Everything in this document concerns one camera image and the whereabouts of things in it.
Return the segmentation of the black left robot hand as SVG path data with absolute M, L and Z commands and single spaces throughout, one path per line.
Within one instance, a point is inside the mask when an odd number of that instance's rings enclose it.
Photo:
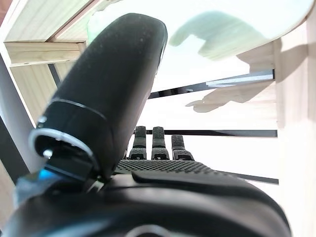
M 126 159 L 167 42 L 129 13 L 107 26 L 29 135 L 44 167 L 16 183 L 4 237 L 289 237 L 266 193 L 192 159 Z

